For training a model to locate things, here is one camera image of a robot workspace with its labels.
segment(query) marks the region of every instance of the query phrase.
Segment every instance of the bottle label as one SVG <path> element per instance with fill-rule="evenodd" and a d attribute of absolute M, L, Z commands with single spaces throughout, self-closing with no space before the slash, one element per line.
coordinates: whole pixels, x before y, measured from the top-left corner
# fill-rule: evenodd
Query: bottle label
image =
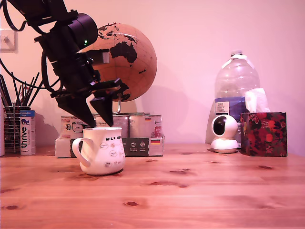
<path fill-rule="evenodd" d="M 229 101 L 215 102 L 215 115 L 230 115 Z"/>
<path fill-rule="evenodd" d="M 215 99 L 215 116 L 230 115 L 240 122 L 240 114 L 249 112 L 244 97 L 228 97 Z"/>

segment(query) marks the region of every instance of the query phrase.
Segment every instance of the robotic arm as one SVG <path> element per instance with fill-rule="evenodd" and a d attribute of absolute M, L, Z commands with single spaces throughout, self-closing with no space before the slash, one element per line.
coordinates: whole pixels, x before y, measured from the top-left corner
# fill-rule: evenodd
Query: robotic arm
<path fill-rule="evenodd" d="M 104 121 L 112 126 L 112 100 L 127 88 L 120 79 L 101 82 L 99 72 L 92 67 L 93 59 L 101 61 L 103 52 L 109 50 L 79 52 L 97 40 L 98 29 L 94 20 L 75 10 L 67 12 L 63 0 L 8 1 L 25 17 L 27 24 L 41 34 L 34 40 L 39 42 L 43 49 L 42 80 L 44 87 L 51 92 L 51 97 L 56 99 L 58 107 L 95 127 L 94 117 L 86 103 L 86 98 L 94 94 L 95 98 L 90 104 Z M 2 2 L 5 18 L 12 24 L 5 10 L 6 0 Z M 56 23 L 48 33 L 39 28 L 54 21 Z M 60 79 L 61 86 L 57 91 L 49 85 L 46 58 Z"/>

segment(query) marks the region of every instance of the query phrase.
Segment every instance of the white security camera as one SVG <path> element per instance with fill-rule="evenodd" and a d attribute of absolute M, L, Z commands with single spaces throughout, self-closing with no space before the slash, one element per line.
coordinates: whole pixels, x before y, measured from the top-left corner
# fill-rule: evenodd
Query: white security camera
<path fill-rule="evenodd" d="M 212 121 L 211 128 L 215 135 L 211 143 L 212 149 L 217 153 L 235 153 L 238 148 L 238 143 L 234 140 L 238 128 L 236 120 L 223 114 Z"/>

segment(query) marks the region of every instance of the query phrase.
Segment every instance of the floral tissue box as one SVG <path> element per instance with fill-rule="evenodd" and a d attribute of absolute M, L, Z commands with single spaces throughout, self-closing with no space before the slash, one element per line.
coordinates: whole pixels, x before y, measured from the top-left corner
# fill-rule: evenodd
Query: floral tissue box
<path fill-rule="evenodd" d="M 242 113 L 241 143 L 249 156 L 287 156 L 286 113 Z"/>

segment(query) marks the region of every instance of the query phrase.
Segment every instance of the cork globe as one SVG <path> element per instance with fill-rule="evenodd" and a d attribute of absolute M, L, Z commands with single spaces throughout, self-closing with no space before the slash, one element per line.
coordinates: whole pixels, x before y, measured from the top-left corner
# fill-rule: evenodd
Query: cork globe
<path fill-rule="evenodd" d="M 94 63 L 101 81 L 120 78 L 128 89 L 123 95 L 130 101 L 144 94 L 152 85 L 157 73 L 157 57 L 149 39 L 133 26 L 113 23 L 98 29 L 95 43 L 84 51 L 109 49 L 109 63 Z"/>

